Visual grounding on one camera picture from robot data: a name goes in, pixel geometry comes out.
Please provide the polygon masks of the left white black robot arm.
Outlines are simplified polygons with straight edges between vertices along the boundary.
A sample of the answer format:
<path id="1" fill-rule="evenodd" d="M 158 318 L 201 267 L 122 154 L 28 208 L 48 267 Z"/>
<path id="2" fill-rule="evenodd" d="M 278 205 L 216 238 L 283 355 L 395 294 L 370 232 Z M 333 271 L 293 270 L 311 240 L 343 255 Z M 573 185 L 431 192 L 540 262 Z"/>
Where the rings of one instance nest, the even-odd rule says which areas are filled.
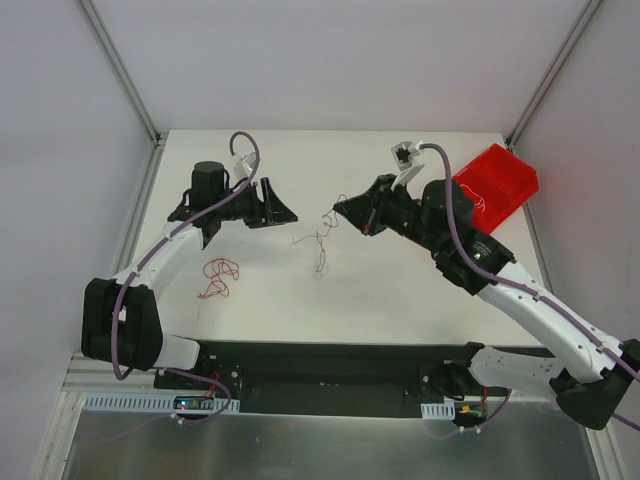
<path id="1" fill-rule="evenodd" d="M 251 176 L 230 186 L 229 173 L 214 161 L 198 162 L 191 185 L 168 216 L 160 236 L 140 259 L 110 279 L 95 278 L 84 293 L 81 352 L 111 363 L 118 376 L 131 370 L 177 369 L 188 388 L 204 387 L 210 363 L 197 341 L 163 332 L 158 301 L 180 270 L 227 221 L 250 229 L 297 221 L 268 178 Z"/>

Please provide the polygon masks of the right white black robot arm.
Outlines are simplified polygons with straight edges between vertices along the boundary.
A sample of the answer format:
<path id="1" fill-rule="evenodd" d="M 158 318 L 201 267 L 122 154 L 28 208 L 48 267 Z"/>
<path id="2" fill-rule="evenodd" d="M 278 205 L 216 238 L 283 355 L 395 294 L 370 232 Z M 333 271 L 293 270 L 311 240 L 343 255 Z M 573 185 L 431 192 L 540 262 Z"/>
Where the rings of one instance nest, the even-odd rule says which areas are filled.
<path id="1" fill-rule="evenodd" d="M 334 210 L 365 236 L 386 229 L 428 250 L 452 284 L 496 307 L 536 338 L 550 357 L 473 345 L 469 360 L 450 369 L 452 387 L 516 390 L 556 402 L 578 424 L 603 429 L 639 373 L 639 343 L 620 341 L 570 310 L 494 237 L 472 225 L 474 203 L 455 182 L 434 180 L 421 199 L 392 174 Z"/>

